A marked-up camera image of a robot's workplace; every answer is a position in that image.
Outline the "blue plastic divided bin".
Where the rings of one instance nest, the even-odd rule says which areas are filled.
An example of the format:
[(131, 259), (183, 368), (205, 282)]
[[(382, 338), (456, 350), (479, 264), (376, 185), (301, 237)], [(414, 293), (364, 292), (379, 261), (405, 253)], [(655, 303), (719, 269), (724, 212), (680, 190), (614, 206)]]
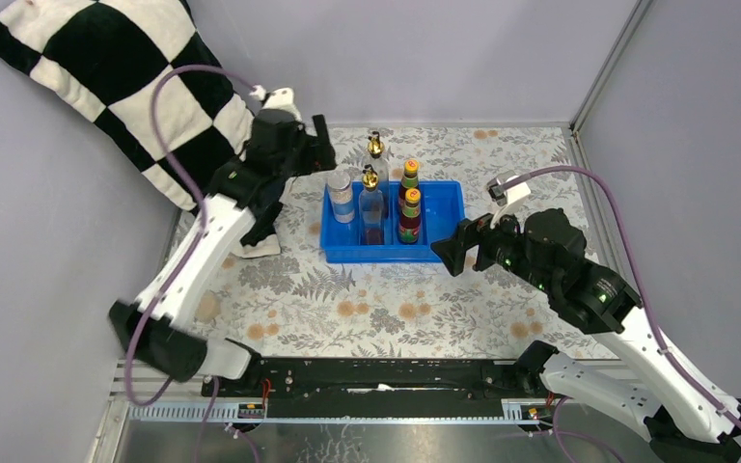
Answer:
[(450, 237), (457, 223), (465, 217), (461, 185), (454, 180), (420, 182), (421, 227), (414, 244), (404, 244), (398, 239), (398, 189), (397, 181), (390, 183), (391, 216), (384, 221), (384, 242), (375, 245), (364, 243), (360, 217), (355, 217), (349, 223), (341, 223), (336, 219), (329, 191), (323, 191), (319, 245), (327, 262), (368, 264), (441, 261), (430, 249), (430, 244)]

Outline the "clear gold-cap bottle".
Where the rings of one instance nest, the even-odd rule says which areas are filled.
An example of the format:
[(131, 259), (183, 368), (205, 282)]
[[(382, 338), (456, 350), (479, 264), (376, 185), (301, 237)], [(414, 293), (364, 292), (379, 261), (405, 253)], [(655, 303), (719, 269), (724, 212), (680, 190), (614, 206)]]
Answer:
[(379, 178), (371, 165), (362, 175), (363, 191), (359, 196), (359, 210), (363, 226), (362, 243), (384, 245), (385, 200), (379, 186)]
[(386, 146), (381, 140), (380, 133), (373, 131), (368, 137), (367, 154), (363, 165), (368, 168), (371, 166), (378, 178), (378, 190), (383, 195), (384, 217), (390, 215), (390, 196), (389, 196), (389, 162)]

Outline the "yellow-cap sauce bottle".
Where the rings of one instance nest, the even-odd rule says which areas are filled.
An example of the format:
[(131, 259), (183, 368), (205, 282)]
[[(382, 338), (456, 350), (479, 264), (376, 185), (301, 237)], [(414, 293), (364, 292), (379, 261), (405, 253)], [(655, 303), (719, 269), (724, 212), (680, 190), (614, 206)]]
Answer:
[(398, 208), (405, 206), (407, 191), (416, 189), (419, 191), (419, 167), (420, 164), (416, 159), (407, 159), (403, 164), (403, 173), (398, 189)]
[(416, 244), (421, 232), (421, 199), (417, 188), (404, 191), (399, 208), (398, 239), (403, 244)]

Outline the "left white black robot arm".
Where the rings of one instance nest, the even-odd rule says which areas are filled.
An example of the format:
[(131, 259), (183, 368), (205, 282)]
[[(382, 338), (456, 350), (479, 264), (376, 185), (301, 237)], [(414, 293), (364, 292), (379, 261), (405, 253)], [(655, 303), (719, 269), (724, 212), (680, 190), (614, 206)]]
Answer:
[(290, 111), (262, 109), (253, 121), (243, 159), (220, 167), (208, 184), (189, 234), (161, 272), (132, 302), (117, 301), (110, 322), (128, 359), (185, 382), (224, 377), (239, 396), (254, 393), (259, 355), (234, 340), (190, 334), (206, 280), (234, 251), (251, 252), (274, 233), (287, 181), (335, 169), (335, 150), (323, 115), (314, 132)]

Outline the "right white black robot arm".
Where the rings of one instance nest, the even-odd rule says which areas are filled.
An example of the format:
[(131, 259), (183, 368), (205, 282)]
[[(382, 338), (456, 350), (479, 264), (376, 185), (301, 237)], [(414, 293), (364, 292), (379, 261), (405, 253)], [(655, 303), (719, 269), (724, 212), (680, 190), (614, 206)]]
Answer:
[(536, 341), (514, 375), (523, 395), (566, 395), (635, 431), (665, 462), (735, 462), (741, 457), (741, 398), (725, 393), (650, 324), (638, 293), (585, 255), (584, 234), (561, 209), (520, 221), (486, 214), (458, 223), (432, 251), (452, 275), (476, 249), (479, 271), (494, 265), (543, 292), (563, 321), (607, 347), (638, 378), (628, 385)]

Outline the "floral patterned table mat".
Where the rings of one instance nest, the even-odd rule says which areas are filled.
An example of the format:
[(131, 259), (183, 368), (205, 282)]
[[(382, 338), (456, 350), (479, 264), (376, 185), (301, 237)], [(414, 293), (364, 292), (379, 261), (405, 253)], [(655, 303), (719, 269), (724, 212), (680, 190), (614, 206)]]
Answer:
[[(414, 158), (424, 179), (459, 182), (465, 213), (493, 209), (495, 175), (569, 162), (557, 127), (396, 127), (380, 132), (390, 177)], [(545, 296), (498, 267), (465, 261), (458, 277), (439, 263), (336, 264), (320, 245), (326, 175), (292, 180), (276, 220), (276, 257), (229, 256), (191, 312), (193, 334), (244, 342), (265, 356), (512, 359), (543, 340), (576, 359), (610, 352), (561, 321)]]

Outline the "black white checkered pillow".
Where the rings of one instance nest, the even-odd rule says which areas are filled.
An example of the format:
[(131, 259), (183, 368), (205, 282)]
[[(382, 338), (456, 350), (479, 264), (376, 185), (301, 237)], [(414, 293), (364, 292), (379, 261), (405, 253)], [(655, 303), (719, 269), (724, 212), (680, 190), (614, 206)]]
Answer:
[(14, 1), (0, 59), (109, 136), (175, 206), (195, 211), (170, 150), (200, 187), (245, 157), (255, 117), (185, 1)]

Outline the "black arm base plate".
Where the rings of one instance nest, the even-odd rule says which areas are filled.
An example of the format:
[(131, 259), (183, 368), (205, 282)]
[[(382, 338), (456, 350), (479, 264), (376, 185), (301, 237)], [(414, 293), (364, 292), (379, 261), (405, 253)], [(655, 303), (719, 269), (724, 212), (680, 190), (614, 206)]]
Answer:
[(556, 398), (509, 360), (268, 357), (204, 397), (251, 397), (272, 419), (489, 419), (504, 401)]

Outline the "aluminium frame rail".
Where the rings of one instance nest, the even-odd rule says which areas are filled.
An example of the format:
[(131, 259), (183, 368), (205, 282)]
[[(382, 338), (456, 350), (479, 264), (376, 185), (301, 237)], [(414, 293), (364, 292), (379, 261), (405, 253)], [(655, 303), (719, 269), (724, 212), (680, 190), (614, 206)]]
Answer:
[(136, 406), (154, 421), (536, 424), (553, 408), (531, 369), (506, 360), (271, 357), (244, 377), (177, 386)]

